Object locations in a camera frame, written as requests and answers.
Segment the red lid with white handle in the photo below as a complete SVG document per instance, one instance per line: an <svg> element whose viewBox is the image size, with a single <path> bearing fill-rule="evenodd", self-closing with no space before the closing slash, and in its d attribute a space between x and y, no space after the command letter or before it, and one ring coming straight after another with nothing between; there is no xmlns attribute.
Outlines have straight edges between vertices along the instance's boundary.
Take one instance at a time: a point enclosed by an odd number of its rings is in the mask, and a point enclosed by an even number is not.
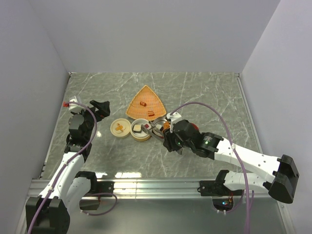
<svg viewBox="0 0 312 234"><path fill-rule="evenodd" d="M199 131L199 128L194 123L191 123L191 125L192 125L194 131L197 131L197 132Z"/></svg>

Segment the orange fried shrimp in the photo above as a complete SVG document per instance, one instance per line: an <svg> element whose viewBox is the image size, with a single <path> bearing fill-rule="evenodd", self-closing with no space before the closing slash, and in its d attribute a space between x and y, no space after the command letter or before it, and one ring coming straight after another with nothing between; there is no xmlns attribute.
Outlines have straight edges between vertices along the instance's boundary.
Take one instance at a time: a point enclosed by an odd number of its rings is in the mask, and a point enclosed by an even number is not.
<svg viewBox="0 0 312 234"><path fill-rule="evenodd" d="M165 122L165 123L163 124L163 128L164 128L164 130L170 128L169 122Z"/></svg>

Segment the cream lid with orange handle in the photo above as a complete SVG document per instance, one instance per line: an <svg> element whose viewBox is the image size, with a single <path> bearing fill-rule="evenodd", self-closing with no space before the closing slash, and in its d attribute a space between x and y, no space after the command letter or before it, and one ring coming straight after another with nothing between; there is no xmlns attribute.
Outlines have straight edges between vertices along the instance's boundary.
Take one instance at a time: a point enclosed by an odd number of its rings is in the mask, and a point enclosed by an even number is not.
<svg viewBox="0 0 312 234"><path fill-rule="evenodd" d="M125 118L114 120L110 126L111 133L117 138L125 138L130 134L131 124Z"/></svg>

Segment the metal tongs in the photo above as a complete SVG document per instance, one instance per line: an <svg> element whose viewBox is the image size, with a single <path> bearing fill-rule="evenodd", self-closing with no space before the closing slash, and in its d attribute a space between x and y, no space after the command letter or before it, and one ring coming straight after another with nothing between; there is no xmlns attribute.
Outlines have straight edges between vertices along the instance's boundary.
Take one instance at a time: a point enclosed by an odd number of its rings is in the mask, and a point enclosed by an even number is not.
<svg viewBox="0 0 312 234"><path fill-rule="evenodd" d="M161 137L157 136L155 133L153 133L154 125L150 124L150 126L151 126L151 129L146 129L144 127L144 124L141 124L142 131L163 143L164 142L164 137L161 138Z"/></svg>

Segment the sushi roll green centre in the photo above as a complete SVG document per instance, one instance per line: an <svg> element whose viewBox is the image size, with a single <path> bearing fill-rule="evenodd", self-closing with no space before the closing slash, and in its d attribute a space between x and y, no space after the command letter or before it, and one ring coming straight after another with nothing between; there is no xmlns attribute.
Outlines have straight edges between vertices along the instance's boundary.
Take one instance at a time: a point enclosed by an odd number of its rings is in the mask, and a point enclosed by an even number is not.
<svg viewBox="0 0 312 234"><path fill-rule="evenodd" d="M142 128L140 124L135 124L132 128L132 131L136 134L139 134L142 132Z"/></svg>

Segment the sushi roll red centre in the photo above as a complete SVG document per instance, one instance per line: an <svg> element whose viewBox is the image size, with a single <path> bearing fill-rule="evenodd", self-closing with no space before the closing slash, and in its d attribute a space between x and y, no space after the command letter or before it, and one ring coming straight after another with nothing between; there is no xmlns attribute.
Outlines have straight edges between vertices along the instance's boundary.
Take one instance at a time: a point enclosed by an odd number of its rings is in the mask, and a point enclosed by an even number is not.
<svg viewBox="0 0 312 234"><path fill-rule="evenodd" d="M144 127L145 127L146 129L151 129L151 126L150 126L150 124L148 124L148 123L144 124Z"/></svg>

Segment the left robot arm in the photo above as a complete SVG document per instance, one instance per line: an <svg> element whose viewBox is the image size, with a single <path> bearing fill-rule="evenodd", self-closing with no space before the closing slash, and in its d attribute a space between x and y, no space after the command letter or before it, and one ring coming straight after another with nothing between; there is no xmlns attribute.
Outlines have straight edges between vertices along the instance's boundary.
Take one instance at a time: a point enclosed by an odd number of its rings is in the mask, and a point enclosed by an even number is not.
<svg viewBox="0 0 312 234"><path fill-rule="evenodd" d="M65 234L70 226L70 212L87 196L98 192L94 172L81 168L86 162L92 141L97 133L97 123L110 115L110 102L90 101L85 106L72 99L64 102L70 117L69 134L61 163L46 187L25 205L27 232L29 234Z"/></svg>

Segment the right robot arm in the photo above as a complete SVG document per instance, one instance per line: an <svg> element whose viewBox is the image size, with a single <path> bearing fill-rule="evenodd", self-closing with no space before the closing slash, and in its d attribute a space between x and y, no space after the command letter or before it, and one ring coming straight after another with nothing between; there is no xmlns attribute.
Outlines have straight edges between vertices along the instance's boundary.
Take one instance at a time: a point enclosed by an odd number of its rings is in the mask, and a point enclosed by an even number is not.
<svg viewBox="0 0 312 234"><path fill-rule="evenodd" d="M222 171L215 180L215 190L225 195L229 191L267 191L277 201L291 204L299 180L299 171L291 156L268 156L231 144L229 140L210 132L200 132L187 120L181 120L163 131L164 147L169 152L183 148L202 158L239 166L242 173Z"/></svg>

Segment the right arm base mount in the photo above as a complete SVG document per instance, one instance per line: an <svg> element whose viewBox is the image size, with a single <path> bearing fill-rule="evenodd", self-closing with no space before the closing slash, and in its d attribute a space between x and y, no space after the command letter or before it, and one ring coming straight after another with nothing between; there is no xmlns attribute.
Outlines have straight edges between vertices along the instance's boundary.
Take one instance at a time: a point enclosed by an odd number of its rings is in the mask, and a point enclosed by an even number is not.
<svg viewBox="0 0 312 234"><path fill-rule="evenodd" d="M201 196L211 197L213 208L225 214L232 212L242 202L244 196L244 190L232 191L214 180L201 180L197 191Z"/></svg>

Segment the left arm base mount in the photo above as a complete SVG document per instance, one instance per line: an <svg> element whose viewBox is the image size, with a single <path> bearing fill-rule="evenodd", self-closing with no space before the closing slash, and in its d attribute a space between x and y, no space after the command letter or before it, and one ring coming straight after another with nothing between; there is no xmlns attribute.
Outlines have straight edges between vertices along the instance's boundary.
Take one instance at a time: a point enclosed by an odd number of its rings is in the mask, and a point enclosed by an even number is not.
<svg viewBox="0 0 312 234"><path fill-rule="evenodd" d="M104 204L104 198L115 198L113 181L100 181L97 183L95 190L90 190L79 202L79 208L83 211L97 211L100 205Z"/></svg>

